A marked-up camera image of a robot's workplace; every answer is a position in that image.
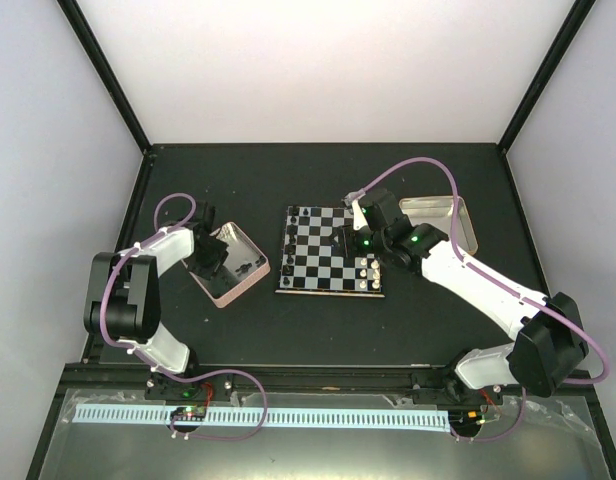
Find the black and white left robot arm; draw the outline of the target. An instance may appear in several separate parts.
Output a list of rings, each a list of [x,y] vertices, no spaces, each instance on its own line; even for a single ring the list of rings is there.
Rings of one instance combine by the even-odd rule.
[[[148,239],[118,252],[101,252],[92,260],[83,322],[108,345],[144,360],[152,370],[168,375],[167,386],[181,399],[202,388],[201,372],[191,349],[177,340],[161,321],[160,277],[182,262],[188,272],[213,279],[228,257],[228,245],[212,232],[215,207],[188,194],[191,210],[183,219],[157,225]]]

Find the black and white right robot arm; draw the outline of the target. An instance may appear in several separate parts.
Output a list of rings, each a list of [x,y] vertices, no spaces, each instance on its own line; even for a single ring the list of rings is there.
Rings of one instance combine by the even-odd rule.
[[[483,387],[508,384],[547,398],[588,355],[579,308],[570,296],[548,297],[510,281],[453,245],[443,230],[412,224],[385,189],[351,192],[343,203],[353,215],[336,235],[346,255],[371,253],[385,265],[440,285],[508,336],[505,345],[473,349],[455,361],[442,379],[449,400],[464,403]]]

